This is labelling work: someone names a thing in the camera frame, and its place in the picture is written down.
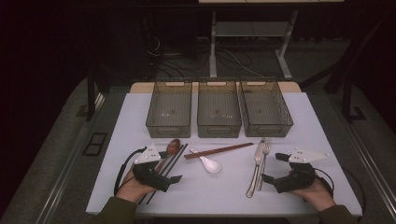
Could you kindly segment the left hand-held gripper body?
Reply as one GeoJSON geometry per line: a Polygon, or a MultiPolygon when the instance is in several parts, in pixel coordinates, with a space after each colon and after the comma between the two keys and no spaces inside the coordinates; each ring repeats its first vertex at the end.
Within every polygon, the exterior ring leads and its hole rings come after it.
{"type": "Polygon", "coordinates": [[[170,178],[156,172],[156,167],[161,161],[159,151],[154,144],[151,144],[134,160],[133,173],[135,179],[144,185],[166,192],[171,185],[171,181],[170,178]]]}

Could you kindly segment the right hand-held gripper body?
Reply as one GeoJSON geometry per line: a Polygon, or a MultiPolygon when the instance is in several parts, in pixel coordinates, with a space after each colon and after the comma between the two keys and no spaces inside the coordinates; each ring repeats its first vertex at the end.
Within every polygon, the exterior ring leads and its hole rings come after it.
{"type": "Polygon", "coordinates": [[[286,161],[291,171],[288,175],[276,178],[274,187],[278,193],[289,192],[296,189],[305,189],[311,186],[317,178],[312,161],[328,159],[328,154],[296,148],[292,151],[290,160],[286,161]]]}

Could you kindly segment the brown wooden spoon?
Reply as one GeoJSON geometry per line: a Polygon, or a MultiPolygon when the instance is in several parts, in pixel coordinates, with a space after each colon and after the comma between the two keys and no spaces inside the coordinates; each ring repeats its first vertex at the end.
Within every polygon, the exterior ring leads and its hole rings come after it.
{"type": "Polygon", "coordinates": [[[174,139],[172,140],[166,147],[166,157],[158,164],[156,167],[156,172],[159,173],[161,169],[163,168],[164,164],[166,161],[177,154],[180,150],[180,140],[179,139],[174,139]]]}

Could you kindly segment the black chopstick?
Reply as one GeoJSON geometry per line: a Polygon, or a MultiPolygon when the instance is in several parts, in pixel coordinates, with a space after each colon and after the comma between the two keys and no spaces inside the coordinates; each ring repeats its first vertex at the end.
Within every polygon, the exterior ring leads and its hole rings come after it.
{"type": "MultiPolygon", "coordinates": [[[[165,169],[165,177],[168,177],[169,174],[171,173],[171,171],[173,170],[174,166],[176,165],[176,163],[178,162],[179,158],[184,154],[185,149],[187,148],[188,144],[182,145],[181,150],[177,153],[176,157],[174,159],[172,159],[172,161],[166,165],[166,169],[165,169]]],[[[152,198],[155,196],[155,194],[157,193],[157,191],[153,192],[149,198],[146,201],[146,204],[149,204],[150,201],[152,200],[152,198]]]]}
{"type": "MultiPolygon", "coordinates": [[[[186,149],[187,144],[182,145],[178,151],[178,153],[166,164],[166,166],[161,170],[160,175],[164,177],[168,177],[170,172],[172,171],[173,167],[177,163],[178,159],[180,156],[183,154],[184,150],[186,149]]],[[[147,195],[145,195],[140,201],[139,204],[142,202],[146,202],[146,204],[149,204],[152,200],[152,198],[155,196],[155,192],[152,192],[151,195],[149,196],[148,199],[146,199],[147,195]]]]}

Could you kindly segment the metal fork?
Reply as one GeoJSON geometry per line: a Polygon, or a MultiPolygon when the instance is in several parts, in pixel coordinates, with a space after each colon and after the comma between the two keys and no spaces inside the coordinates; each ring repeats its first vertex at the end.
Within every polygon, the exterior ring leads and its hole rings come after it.
{"type": "Polygon", "coordinates": [[[266,163],[266,157],[271,151],[271,144],[272,140],[269,138],[263,138],[261,140],[261,147],[262,147],[262,161],[259,166],[259,176],[256,184],[256,190],[261,191],[262,190],[262,174],[264,173],[265,169],[265,163],[266,163]]]}

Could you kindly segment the metal table knife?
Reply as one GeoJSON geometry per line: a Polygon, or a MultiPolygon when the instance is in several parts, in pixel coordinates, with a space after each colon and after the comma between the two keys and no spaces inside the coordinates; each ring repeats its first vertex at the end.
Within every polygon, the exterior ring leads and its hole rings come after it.
{"type": "Polygon", "coordinates": [[[246,192],[246,196],[248,198],[251,198],[253,196],[255,188],[256,188],[256,182],[257,182],[257,178],[259,175],[260,165],[262,162],[262,151],[264,150],[264,146],[265,146],[265,139],[263,138],[260,141],[260,143],[258,144],[256,152],[254,154],[254,160],[255,160],[254,172],[253,172],[253,176],[251,178],[250,185],[246,192]]]}

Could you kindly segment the white ceramic spoon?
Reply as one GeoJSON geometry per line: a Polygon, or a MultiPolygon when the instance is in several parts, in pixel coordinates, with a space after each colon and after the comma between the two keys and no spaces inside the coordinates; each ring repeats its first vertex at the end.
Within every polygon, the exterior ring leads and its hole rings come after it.
{"type": "Polygon", "coordinates": [[[218,162],[210,160],[205,156],[200,156],[199,159],[210,174],[216,174],[220,171],[221,166],[218,162]]]}

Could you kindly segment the transparent brown plastic bin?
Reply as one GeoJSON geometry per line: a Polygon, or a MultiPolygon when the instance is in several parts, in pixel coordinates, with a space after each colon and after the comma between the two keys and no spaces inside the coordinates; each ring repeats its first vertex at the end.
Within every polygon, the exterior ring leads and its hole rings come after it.
{"type": "Polygon", "coordinates": [[[285,137],[288,134],[293,120],[274,78],[242,78],[238,97],[245,136],[285,137]]]}
{"type": "Polygon", "coordinates": [[[242,120],[234,80],[205,78],[198,85],[197,126],[200,138],[237,138],[242,120]]]}
{"type": "Polygon", "coordinates": [[[191,93],[189,78],[156,80],[146,120],[152,138],[191,136],[191,93]]]}

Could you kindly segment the person's left hand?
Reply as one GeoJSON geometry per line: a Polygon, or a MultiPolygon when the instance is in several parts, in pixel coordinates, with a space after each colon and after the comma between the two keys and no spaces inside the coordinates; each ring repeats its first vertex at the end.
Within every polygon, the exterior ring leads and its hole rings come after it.
{"type": "Polygon", "coordinates": [[[156,191],[155,188],[137,181],[134,178],[133,169],[130,169],[115,196],[131,203],[138,203],[143,196],[154,191],[156,191]]]}

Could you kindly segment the person's right hand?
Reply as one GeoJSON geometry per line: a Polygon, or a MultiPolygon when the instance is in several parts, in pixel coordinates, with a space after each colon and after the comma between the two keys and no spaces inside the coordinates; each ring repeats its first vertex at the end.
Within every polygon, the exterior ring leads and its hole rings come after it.
{"type": "Polygon", "coordinates": [[[322,212],[335,206],[335,201],[325,186],[317,178],[305,189],[296,189],[291,194],[298,195],[307,201],[317,212],[322,212]]]}

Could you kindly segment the white table cover board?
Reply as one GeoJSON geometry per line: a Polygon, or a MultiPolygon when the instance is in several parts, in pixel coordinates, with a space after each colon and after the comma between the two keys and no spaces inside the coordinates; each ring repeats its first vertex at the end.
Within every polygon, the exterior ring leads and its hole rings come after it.
{"type": "MultiPolygon", "coordinates": [[[[119,169],[131,164],[130,154],[154,144],[166,148],[167,139],[149,136],[146,118],[151,96],[148,93],[126,95],[102,166],[86,208],[87,213],[99,213],[112,196],[119,169]]],[[[328,154],[329,158],[314,162],[314,167],[326,172],[334,182],[334,199],[354,215],[361,215],[361,206],[336,159],[317,115],[306,94],[288,92],[284,99],[293,119],[293,126],[285,137],[272,141],[272,153],[290,154],[296,148],[328,154]]],[[[149,204],[142,202],[138,217],[300,217],[311,216],[312,207],[289,193],[277,193],[268,184],[251,198],[246,196],[254,172],[254,153],[259,138],[240,134],[237,138],[200,138],[192,135],[184,140],[188,148],[199,151],[215,149],[213,160],[221,169],[208,173],[197,159],[180,157],[172,175],[181,180],[158,191],[149,204]]]]}

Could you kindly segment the large black metal stand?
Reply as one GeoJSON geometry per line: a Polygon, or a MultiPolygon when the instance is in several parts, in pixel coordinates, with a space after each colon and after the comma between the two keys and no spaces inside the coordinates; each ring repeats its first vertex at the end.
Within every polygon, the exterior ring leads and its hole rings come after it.
{"type": "Polygon", "coordinates": [[[362,50],[361,44],[367,29],[365,27],[361,28],[365,19],[360,12],[350,14],[350,18],[346,21],[349,21],[346,30],[350,34],[351,40],[344,54],[333,65],[304,80],[299,86],[304,89],[316,81],[328,77],[329,79],[325,84],[324,90],[329,94],[336,94],[339,90],[342,90],[341,112],[346,120],[351,123],[353,119],[361,118],[362,114],[351,115],[352,81],[350,70],[362,50]]]}

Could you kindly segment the thin black metal stand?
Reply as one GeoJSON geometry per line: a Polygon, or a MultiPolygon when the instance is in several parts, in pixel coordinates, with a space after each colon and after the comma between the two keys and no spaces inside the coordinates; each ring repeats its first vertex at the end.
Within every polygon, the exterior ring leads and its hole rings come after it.
{"type": "Polygon", "coordinates": [[[88,96],[87,121],[90,121],[95,113],[95,82],[94,82],[94,73],[92,70],[90,70],[87,74],[87,96],[88,96]]]}

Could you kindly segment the white metal desk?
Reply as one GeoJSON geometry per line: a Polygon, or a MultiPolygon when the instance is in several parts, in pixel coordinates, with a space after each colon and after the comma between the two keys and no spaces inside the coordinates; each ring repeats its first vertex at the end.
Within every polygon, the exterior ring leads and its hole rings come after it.
{"type": "Polygon", "coordinates": [[[275,50],[281,74],[292,79],[285,54],[299,14],[309,8],[335,6],[344,0],[199,0],[211,13],[209,71],[217,70],[217,40],[221,37],[274,37],[281,39],[275,50]]]}

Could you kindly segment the black floor outlet frame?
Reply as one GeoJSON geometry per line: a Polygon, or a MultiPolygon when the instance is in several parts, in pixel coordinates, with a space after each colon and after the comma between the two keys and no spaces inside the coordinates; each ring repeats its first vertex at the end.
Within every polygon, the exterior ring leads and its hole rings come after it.
{"type": "Polygon", "coordinates": [[[103,149],[106,137],[107,133],[93,133],[82,154],[84,156],[98,156],[103,149]]]}

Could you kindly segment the metal floor rail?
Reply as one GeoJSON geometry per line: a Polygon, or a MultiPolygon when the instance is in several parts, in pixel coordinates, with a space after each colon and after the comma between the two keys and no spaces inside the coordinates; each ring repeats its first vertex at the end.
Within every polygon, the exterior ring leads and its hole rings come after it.
{"type": "Polygon", "coordinates": [[[97,115],[93,114],[89,121],[85,121],[81,127],[72,150],[66,160],[66,163],[56,178],[55,184],[49,192],[49,197],[46,200],[35,224],[50,224],[50,221],[55,213],[55,210],[63,197],[64,190],[70,181],[73,170],[77,163],[78,156],[82,153],[84,144],[90,136],[93,124],[97,120],[97,115]]]}
{"type": "Polygon", "coordinates": [[[341,99],[329,100],[352,140],[363,171],[375,187],[378,199],[396,223],[396,135],[365,97],[352,101],[352,115],[342,113],[341,99]]]}

